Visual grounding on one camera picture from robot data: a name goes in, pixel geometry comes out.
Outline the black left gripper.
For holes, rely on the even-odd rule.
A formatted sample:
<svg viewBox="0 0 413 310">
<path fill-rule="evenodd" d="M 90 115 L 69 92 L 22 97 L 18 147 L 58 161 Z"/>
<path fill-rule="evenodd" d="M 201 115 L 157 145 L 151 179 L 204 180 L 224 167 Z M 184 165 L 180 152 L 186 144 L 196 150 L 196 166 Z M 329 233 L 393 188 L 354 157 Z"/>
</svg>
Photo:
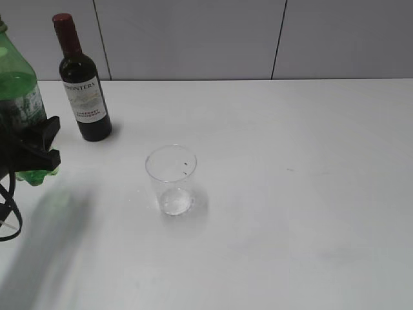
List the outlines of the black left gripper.
<svg viewBox="0 0 413 310">
<path fill-rule="evenodd" d="M 57 168 L 61 163 L 60 152 L 50 148 L 60 128 L 58 116 L 52 116 L 23 131 L 1 121 L 1 180 L 8 174 L 10 167 L 16 172 L 53 171 Z M 22 141 L 41 151 L 21 150 Z"/>
</svg>

